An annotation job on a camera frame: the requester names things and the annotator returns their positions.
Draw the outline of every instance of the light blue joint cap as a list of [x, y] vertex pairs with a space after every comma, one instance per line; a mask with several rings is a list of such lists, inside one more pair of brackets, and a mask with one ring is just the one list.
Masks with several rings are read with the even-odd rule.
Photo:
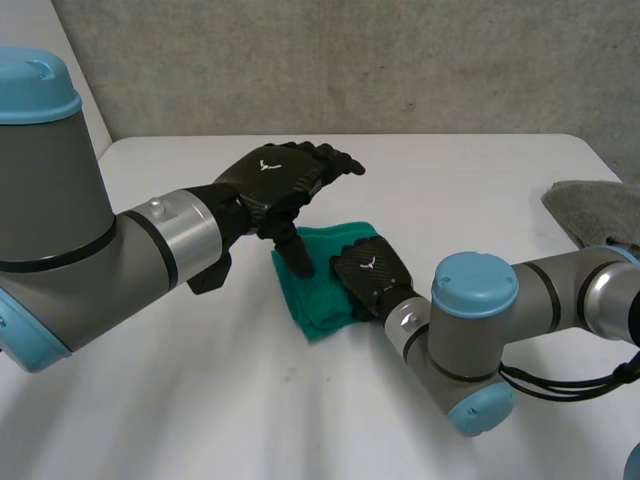
[[629, 455], [627, 464], [624, 467], [624, 480], [640, 479], [640, 443], [636, 445]]
[[506, 383], [478, 390], [449, 411], [449, 421], [464, 437], [477, 437], [500, 425], [513, 410], [515, 397]]
[[495, 255], [456, 253], [445, 258], [431, 285], [433, 303], [459, 318], [487, 318], [505, 311], [520, 284], [513, 267]]
[[0, 289], [0, 348], [27, 372], [70, 357], [65, 347], [29, 311]]
[[634, 263], [636, 265], [640, 265], [640, 260], [638, 260], [636, 257], [633, 256], [633, 254], [631, 252], [629, 252], [628, 250], [625, 250], [624, 248], [614, 247], [613, 245], [602, 245], [601, 247], [597, 247], [597, 248], [608, 248], [609, 250], [613, 250], [617, 254], [622, 255], [624, 258], [629, 260], [631, 263]]
[[0, 48], [0, 125], [53, 122], [81, 108], [58, 57], [33, 48]]

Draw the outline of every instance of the logo on robotic hand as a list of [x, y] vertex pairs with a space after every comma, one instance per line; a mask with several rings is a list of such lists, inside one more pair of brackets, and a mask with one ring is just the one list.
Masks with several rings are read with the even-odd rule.
[[275, 168], [280, 168], [282, 165], [267, 165], [264, 163], [264, 160], [260, 160], [260, 171], [264, 172], [265, 170], [273, 170]]
[[371, 262], [367, 263], [366, 265], [360, 265], [360, 268], [370, 268], [371, 270], [373, 270], [373, 266], [375, 264], [376, 264], [376, 257], [373, 257]]

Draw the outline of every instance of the carbon fiber hand cover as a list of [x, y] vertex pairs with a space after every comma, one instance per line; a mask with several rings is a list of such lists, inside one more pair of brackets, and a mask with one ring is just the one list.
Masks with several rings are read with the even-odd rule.
[[342, 255], [333, 257], [331, 265], [355, 302], [374, 317], [381, 314], [380, 299], [385, 292], [393, 288], [412, 291], [409, 270], [380, 236], [345, 247]]

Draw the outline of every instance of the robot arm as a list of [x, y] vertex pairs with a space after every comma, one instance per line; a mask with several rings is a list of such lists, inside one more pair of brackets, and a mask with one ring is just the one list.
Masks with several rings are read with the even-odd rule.
[[[357, 268], [373, 256], [378, 271]], [[510, 385], [539, 398], [578, 401], [640, 376], [638, 355], [613, 375], [587, 382], [551, 382], [501, 363], [506, 344], [572, 327], [640, 346], [640, 266], [623, 250], [594, 247], [514, 266], [459, 253], [438, 266], [432, 302], [413, 291], [406, 267], [381, 237], [332, 263], [462, 435], [479, 435], [509, 415]], [[510, 377], [556, 395], [532, 392]]]
[[224, 283], [245, 234], [314, 274], [293, 221], [324, 186], [364, 168], [328, 145], [265, 145], [213, 184], [114, 215], [66, 67], [0, 49], [0, 348], [36, 372], [187, 282]]

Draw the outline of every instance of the black band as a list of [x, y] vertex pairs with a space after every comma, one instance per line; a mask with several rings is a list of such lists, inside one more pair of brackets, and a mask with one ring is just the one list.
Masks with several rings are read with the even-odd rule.
[[523, 265], [526, 265], [531, 270], [533, 270], [540, 277], [540, 280], [542, 280], [544, 286], [547, 287], [547, 292], [549, 292], [549, 298], [551, 299], [552, 309], [551, 324], [549, 325], [549, 330], [547, 333], [551, 333], [555, 331], [556, 328], [558, 328], [558, 325], [560, 324], [560, 318], [562, 317], [562, 305], [560, 304], [560, 296], [558, 295], [558, 290], [556, 290], [556, 286], [553, 284], [553, 281], [551, 280], [549, 275], [547, 275], [547, 272], [545, 272], [538, 265], [533, 262], [525, 262], [523, 263]]
[[640, 292], [629, 307], [629, 334], [633, 343], [640, 347]]
[[5, 273], [35, 273], [53, 270], [54, 268], [66, 267], [72, 263], [89, 258], [109, 245], [118, 233], [116, 218], [109, 229], [96, 238], [93, 242], [71, 250], [70, 252], [55, 255], [53, 257], [41, 258], [38, 260], [27, 260], [25, 262], [0, 261], [0, 272]]
[[151, 221], [144, 215], [133, 210], [124, 212], [122, 215], [129, 217], [131, 220], [140, 225], [142, 229], [151, 237], [153, 243], [156, 244], [156, 247], [158, 248], [158, 251], [162, 256], [162, 260], [164, 260], [164, 265], [167, 268], [167, 276], [169, 277], [169, 290], [173, 290], [178, 284], [178, 265], [176, 265], [176, 259], [173, 257], [173, 253], [171, 253], [171, 249], [169, 248], [169, 245], [167, 245], [167, 241], [160, 234], [160, 232], [158, 232], [156, 227], [153, 226], [153, 223], [151, 223]]
[[420, 335], [426, 333], [429, 330], [429, 324], [425, 323], [424, 325], [418, 327], [418, 330], [413, 332], [413, 335], [409, 337], [407, 343], [404, 344], [404, 348], [402, 349], [402, 358], [404, 358], [404, 362], [407, 363], [407, 357], [409, 356], [409, 350], [411, 350], [411, 346], [413, 342], [415, 342]]
[[445, 377], [449, 377], [452, 380], [457, 380], [458, 382], [465, 382], [465, 383], [484, 382], [485, 380], [489, 380], [490, 378], [492, 378], [500, 370], [500, 365], [498, 365], [498, 368], [496, 368], [493, 372], [487, 373], [486, 375], [479, 375], [477, 377], [463, 377], [462, 375], [456, 375], [455, 373], [451, 373], [449, 370], [442, 368], [440, 365], [438, 365], [435, 362], [435, 360], [433, 360], [433, 358], [431, 358], [431, 355], [429, 355], [429, 362], [431, 362], [431, 365], [433, 365], [433, 368], [435, 368], [438, 372], [440, 372]]
[[589, 290], [589, 285], [593, 282], [593, 279], [605, 268], [609, 265], [613, 265], [614, 263], [620, 263], [618, 260], [612, 260], [610, 262], [605, 262], [602, 265], [598, 265], [594, 268], [587, 278], [585, 278], [584, 282], [580, 286], [580, 290], [578, 290], [578, 304], [576, 305], [576, 312], [578, 313], [578, 321], [580, 322], [580, 326], [585, 329], [587, 332], [591, 332], [589, 325], [587, 325], [587, 320], [584, 316], [584, 300], [587, 296], [587, 290]]

